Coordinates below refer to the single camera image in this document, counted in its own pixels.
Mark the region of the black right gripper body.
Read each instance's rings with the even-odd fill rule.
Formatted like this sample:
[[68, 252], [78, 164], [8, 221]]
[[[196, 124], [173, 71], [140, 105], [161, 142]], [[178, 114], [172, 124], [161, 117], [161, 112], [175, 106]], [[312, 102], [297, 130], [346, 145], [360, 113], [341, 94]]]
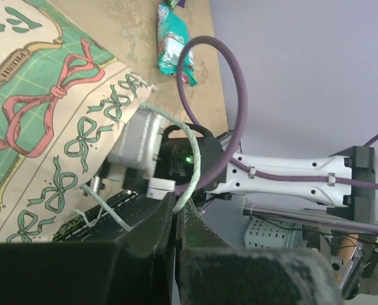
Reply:
[[[194, 124], [189, 124], [188, 127], [201, 134], [196, 140], [201, 155], [201, 173], [206, 174], [222, 156], [222, 146], [207, 128]], [[188, 183], [193, 175], [194, 153], [189, 139], [169, 137], [170, 133], [179, 129], [177, 125], [170, 125], [164, 130], [154, 177], [174, 180], [176, 185], [181, 186]], [[123, 188], [143, 194], [148, 183], [149, 180], [144, 178], [143, 171], [127, 169]]]

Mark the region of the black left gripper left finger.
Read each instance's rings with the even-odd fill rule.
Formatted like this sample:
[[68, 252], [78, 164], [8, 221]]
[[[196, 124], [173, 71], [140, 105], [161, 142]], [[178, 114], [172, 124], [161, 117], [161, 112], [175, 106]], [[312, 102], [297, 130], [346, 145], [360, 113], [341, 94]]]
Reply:
[[116, 240], [0, 243], [0, 304], [171, 304], [173, 193]]

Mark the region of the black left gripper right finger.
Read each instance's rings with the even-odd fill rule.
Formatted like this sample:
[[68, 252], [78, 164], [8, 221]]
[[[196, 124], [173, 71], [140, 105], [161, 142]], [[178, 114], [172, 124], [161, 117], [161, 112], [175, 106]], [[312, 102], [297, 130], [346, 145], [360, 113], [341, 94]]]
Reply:
[[181, 304], [344, 304], [322, 255], [309, 249], [232, 247], [189, 202], [178, 214]]

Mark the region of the teal white snack packet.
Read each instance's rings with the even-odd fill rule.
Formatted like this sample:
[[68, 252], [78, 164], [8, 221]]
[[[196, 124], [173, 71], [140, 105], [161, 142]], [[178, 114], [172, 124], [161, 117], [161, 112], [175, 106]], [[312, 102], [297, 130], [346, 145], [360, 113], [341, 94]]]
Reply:
[[191, 40], [184, 21], [164, 2], [158, 6], [158, 68], [164, 75], [174, 75], [180, 54]]

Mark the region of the green paper bag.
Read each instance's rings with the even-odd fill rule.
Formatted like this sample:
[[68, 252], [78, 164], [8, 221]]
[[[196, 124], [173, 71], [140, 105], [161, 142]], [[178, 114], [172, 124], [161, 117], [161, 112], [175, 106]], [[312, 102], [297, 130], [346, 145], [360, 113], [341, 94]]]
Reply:
[[0, 1], [0, 243], [51, 241], [155, 86], [47, 1]]

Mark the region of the yellow green snack packet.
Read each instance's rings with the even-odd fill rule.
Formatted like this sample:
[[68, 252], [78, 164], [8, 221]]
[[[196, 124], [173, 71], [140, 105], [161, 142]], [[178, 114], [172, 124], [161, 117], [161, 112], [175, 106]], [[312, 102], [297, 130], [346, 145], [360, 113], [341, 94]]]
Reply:
[[165, 2], [167, 6], [173, 10], [178, 5], [180, 0], [166, 0]]

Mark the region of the purple snack packet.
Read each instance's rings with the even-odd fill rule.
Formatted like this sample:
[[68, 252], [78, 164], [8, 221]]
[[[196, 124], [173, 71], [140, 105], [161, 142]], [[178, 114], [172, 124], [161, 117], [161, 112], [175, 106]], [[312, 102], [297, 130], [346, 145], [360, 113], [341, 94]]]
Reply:
[[182, 8], [185, 8], [185, 5], [186, 5], [186, 0], [180, 0], [178, 5]]

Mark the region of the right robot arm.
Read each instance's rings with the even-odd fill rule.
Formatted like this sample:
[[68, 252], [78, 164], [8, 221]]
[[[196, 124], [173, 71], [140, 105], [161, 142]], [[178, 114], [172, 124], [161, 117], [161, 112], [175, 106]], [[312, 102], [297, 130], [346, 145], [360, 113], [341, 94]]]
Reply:
[[[210, 172], [223, 155], [220, 140], [202, 126], [188, 124], [197, 137], [201, 155], [201, 178]], [[179, 127], [171, 125], [165, 135], [154, 135], [160, 159], [153, 168], [159, 179], [188, 184], [194, 171], [192, 147], [187, 138], [169, 139]], [[295, 196], [326, 205], [327, 214], [364, 223], [375, 221], [375, 149], [368, 146], [349, 147], [327, 158], [280, 159], [244, 155], [236, 152], [231, 161], [200, 192], [210, 194], [269, 193]], [[144, 192], [149, 178], [144, 178], [143, 165], [126, 168], [124, 187]]]

